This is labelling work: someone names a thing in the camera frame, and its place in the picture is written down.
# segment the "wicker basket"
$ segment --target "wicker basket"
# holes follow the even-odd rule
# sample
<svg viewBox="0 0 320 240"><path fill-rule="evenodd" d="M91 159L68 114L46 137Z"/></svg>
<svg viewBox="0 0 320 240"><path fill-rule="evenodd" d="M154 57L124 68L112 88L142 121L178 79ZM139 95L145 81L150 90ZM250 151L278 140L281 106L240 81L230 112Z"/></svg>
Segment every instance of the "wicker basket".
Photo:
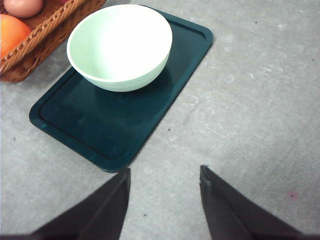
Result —
<svg viewBox="0 0 320 240"><path fill-rule="evenodd" d="M1 59L0 78L6 82L21 82L42 63L86 16L98 10L106 0L44 0L40 14L23 19L32 30L30 35ZM4 0L0 11L7 14Z"/></svg>

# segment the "pale green bowl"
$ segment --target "pale green bowl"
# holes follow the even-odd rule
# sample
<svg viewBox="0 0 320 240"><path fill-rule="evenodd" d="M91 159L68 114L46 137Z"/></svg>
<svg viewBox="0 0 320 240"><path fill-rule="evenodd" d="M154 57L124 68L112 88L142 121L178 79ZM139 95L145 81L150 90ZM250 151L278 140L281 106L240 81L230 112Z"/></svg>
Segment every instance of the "pale green bowl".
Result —
<svg viewBox="0 0 320 240"><path fill-rule="evenodd" d="M128 92L151 83L165 67L172 45L167 20L145 6L101 9L82 20L66 47L71 65L92 84Z"/></svg>

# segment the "gray floor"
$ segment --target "gray floor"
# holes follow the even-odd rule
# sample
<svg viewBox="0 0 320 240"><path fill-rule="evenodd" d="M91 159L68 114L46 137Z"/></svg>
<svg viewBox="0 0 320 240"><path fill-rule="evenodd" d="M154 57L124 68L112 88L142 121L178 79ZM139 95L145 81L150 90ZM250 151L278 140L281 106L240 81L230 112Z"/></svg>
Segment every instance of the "gray floor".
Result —
<svg viewBox="0 0 320 240"><path fill-rule="evenodd" d="M129 2L206 26L215 43L130 166L121 239L209 240L200 165L320 234L320 1L107 5ZM29 122L31 106L69 67L64 43L24 82L1 83L2 234L35 230L113 176Z"/></svg>

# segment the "brown egg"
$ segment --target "brown egg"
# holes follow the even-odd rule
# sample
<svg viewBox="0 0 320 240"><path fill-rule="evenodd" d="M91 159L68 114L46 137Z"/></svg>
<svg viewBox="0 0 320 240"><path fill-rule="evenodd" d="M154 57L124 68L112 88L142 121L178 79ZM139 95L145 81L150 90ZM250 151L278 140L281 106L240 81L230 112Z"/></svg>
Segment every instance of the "brown egg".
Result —
<svg viewBox="0 0 320 240"><path fill-rule="evenodd" d="M4 8L17 18L30 18L37 15L43 6L43 0L4 0Z"/></svg>

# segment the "plastic tray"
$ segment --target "plastic tray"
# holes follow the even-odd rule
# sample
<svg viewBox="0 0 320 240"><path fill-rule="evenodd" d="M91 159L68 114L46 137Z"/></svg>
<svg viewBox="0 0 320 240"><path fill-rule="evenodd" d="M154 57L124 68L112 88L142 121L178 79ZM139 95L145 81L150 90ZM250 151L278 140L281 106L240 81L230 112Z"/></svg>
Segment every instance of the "plastic tray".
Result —
<svg viewBox="0 0 320 240"><path fill-rule="evenodd" d="M203 26L158 11L172 28L168 62L152 83L111 92L70 68L31 108L32 124L107 172L128 166L213 42Z"/></svg>

